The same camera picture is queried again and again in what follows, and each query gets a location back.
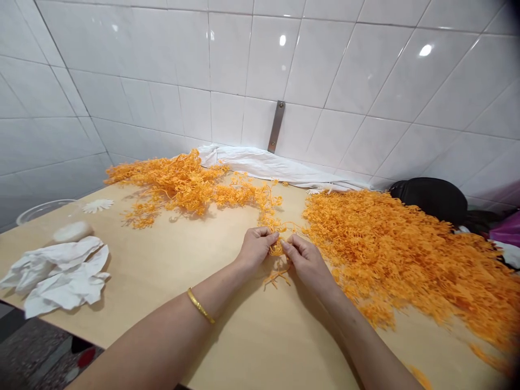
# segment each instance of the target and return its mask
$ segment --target woman's right hand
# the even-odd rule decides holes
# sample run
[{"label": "woman's right hand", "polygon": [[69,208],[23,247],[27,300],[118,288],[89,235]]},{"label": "woman's right hand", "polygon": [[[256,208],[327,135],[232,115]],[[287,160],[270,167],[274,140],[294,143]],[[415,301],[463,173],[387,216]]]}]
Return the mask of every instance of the woman's right hand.
[{"label": "woman's right hand", "polygon": [[332,277],[320,250],[300,236],[292,235],[282,240],[282,248],[298,277],[319,299],[334,292],[338,286]]}]

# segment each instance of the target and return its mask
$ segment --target purple bag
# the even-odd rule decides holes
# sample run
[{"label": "purple bag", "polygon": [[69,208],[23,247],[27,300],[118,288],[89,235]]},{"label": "purple bag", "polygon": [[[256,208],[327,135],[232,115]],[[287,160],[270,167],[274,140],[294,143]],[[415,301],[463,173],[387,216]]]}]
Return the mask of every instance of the purple bag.
[{"label": "purple bag", "polygon": [[514,213],[491,229],[489,237],[520,248],[520,212]]}]

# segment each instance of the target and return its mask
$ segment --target white flower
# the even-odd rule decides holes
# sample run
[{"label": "white flower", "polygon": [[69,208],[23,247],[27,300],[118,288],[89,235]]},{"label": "white flower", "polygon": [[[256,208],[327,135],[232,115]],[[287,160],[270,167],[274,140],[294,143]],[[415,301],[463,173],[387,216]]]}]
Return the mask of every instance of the white flower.
[{"label": "white flower", "polygon": [[113,200],[110,199],[98,199],[87,203],[83,207],[83,211],[88,214],[96,213],[98,211],[103,211],[105,209],[110,209],[110,206],[114,204]]}]

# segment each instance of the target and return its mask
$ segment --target pile of orange garlands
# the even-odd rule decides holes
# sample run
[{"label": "pile of orange garlands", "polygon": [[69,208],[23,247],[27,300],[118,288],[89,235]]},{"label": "pile of orange garlands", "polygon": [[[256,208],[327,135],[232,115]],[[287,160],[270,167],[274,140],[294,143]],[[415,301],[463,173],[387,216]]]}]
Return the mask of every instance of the pile of orange garlands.
[{"label": "pile of orange garlands", "polygon": [[[517,348],[520,277],[481,236],[455,235],[449,223],[371,191],[313,195],[303,217],[303,232],[373,327],[394,329],[393,308],[412,305],[440,326],[459,317],[500,351]],[[471,349],[507,373],[504,360]]]},{"label": "pile of orange garlands", "polygon": [[[224,207],[250,205],[260,209],[258,226],[268,226],[272,232],[284,232],[287,225],[295,224],[275,218],[275,206],[282,204],[282,197],[272,196],[271,187],[264,184],[255,187],[247,174],[235,172],[230,185],[220,184],[228,173],[226,165],[212,166],[205,169],[200,165],[199,152],[193,149],[190,154],[181,154],[173,159],[155,159],[121,164],[107,170],[105,184],[121,183],[135,185],[145,190],[139,195],[124,218],[134,229],[143,229],[153,225],[155,218],[164,210],[178,209],[181,213],[204,215],[208,206],[215,202]],[[280,240],[271,248],[273,256],[282,254]],[[283,276],[286,270],[274,271],[265,281],[272,282]]]},{"label": "pile of orange garlands", "polygon": [[[209,204],[219,208],[258,207],[259,226],[284,232],[287,225],[275,218],[281,197],[271,187],[255,187],[252,179],[235,172],[230,185],[222,179],[229,168],[204,169],[196,149],[174,159],[137,161],[112,167],[106,184],[143,187],[144,191],[125,220],[135,229],[152,226],[162,209],[203,215]],[[308,198],[303,213],[310,227],[302,229],[324,254],[336,282],[373,327],[395,327],[393,309],[415,306],[437,324],[449,326],[452,315],[461,318],[481,339],[503,352],[516,348],[520,329],[520,278],[497,262],[497,252],[482,237],[451,233],[417,207],[404,206],[388,194],[369,191],[333,192]],[[271,254],[279,256],[277,242]],[[276,270],[264,282],[283,276]],[[473,352],[491,366],[507,372],[503,360]],[[420,379],[417,369],[412,370]],[[425,387],[427,380],[421,380]]]}]

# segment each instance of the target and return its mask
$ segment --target black bag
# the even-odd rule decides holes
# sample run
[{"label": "black bag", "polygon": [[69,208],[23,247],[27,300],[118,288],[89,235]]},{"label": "black bag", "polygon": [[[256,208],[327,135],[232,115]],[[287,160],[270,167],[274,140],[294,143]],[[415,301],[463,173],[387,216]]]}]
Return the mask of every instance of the black bag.
[{"label": "black bag", "polygon": [[466,218],[466,197],[449,181],[434,178],[401,180],[388,191],[405,205],[419,206],[426,214],[451,222],[453,226],[461,225]]}]

